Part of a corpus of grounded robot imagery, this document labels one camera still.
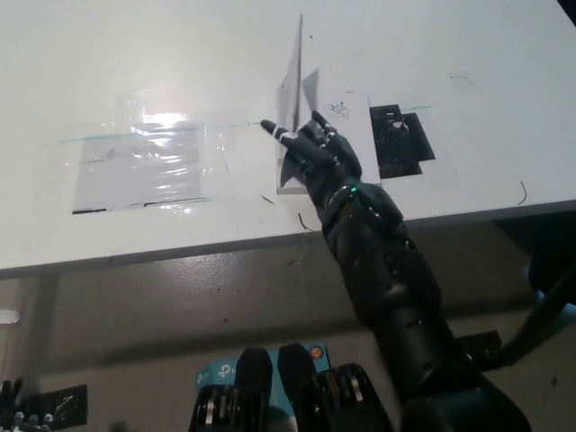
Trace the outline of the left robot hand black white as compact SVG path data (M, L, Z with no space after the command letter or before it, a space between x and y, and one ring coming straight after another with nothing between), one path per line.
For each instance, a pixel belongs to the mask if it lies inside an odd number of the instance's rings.
M23 380L14 382L1 381L1 431L45 431L53 430L53 416L46 414L43 418L35 413L26 413L17 401Z

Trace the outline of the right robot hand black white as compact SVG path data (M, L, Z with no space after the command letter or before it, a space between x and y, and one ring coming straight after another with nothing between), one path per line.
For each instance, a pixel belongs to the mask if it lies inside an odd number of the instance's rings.
M326 208L339 190L360 183L362 168L352 146L319 112L297 131L270 120L260 126L286 148L291 170L315 206Z

